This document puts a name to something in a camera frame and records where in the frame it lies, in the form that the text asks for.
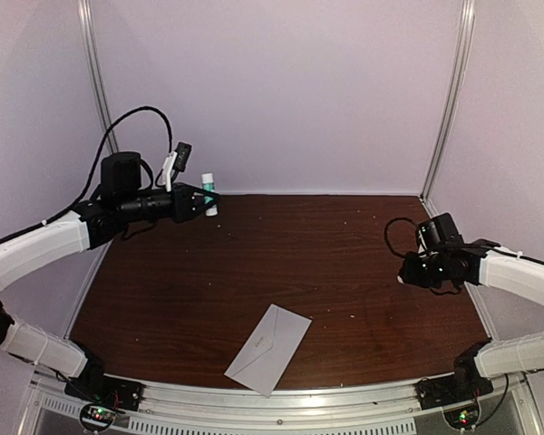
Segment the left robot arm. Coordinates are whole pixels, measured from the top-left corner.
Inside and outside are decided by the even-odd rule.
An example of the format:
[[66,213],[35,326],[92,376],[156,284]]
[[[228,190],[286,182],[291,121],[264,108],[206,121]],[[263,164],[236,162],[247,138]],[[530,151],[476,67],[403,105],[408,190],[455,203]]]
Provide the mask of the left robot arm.
[[[51,220],[0,240],[0,293],[21,278],[62,258],[107,244],[115,237],[133,236],[129,227],[160,220],[191,221],[217,213],[219,194],[214,177],[201,176],[198,187],[180,183],[191,147],[180,143],[164,160],[160,175],[143,187],[141,175],[151,168],[135,151],[114,153],[102,160],[100,183],[87,200]],[[112,395],[112,382],[103,376],[102,362],[78,344],[52,335],[10,315],[0,300],[0,351],[35,365],[43,365],[76,380],[78,389],[93,402]]]

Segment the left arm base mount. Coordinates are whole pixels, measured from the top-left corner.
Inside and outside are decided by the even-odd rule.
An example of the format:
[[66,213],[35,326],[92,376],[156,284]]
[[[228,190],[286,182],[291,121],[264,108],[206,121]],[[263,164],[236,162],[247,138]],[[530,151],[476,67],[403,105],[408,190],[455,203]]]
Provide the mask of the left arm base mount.
[[105,376],[100,392],[87,393],[85,387],[68,381],[65,382],[64,393],[83,401],[78,414],[83,428],[90,433],[101,433],[128,425],[129,412],[140,407],[143,384]]

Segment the grey envelope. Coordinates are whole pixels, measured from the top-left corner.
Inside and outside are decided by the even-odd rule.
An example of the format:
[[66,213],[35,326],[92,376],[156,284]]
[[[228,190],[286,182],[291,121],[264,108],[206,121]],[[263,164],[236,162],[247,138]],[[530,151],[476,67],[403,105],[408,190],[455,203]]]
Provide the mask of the grey envelope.
[[311,323],[310,318],[271,304],[224,375],[269,397]]

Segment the white green glue stick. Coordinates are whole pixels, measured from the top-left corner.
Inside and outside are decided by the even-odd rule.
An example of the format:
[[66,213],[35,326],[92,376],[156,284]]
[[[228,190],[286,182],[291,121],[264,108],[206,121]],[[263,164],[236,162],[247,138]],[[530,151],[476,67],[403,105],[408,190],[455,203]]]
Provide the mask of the white green glue stick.
[[204,196],[204,203],[209,205],[209,208],[205,210],[207,217],[215,217],[218,211],[218,200],[214,197],[216,194],[214,174],[212,172],[203,173],[201,175],[202,188],[209,194]]

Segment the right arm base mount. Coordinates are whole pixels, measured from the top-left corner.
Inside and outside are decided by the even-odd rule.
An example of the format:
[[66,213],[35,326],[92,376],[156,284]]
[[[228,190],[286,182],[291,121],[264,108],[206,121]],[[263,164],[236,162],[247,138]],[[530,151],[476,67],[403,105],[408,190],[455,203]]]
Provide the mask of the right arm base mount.
[[414,385],[416,397],[423,411],[442,410],[445,423],[460,432],[473,430],[481,422],[480,398],[493,392],[491,381],[460,387],[452,375],[422,378]]

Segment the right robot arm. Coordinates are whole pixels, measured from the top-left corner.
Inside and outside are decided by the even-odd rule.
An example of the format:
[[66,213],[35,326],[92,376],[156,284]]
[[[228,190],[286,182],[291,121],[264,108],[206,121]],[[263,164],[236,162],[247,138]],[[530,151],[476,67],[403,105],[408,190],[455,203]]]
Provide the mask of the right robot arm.
[[[485,286],[544,307],[544,261],[487,239],[465,242],[449,213],[418,224],[415,233],[417,249],[402,255],[399,282],[430,290],[446,282]],[[473,345],[456,358],[446,390],[462,401],[481,379],[538,371],[544,371],[544,331]]]

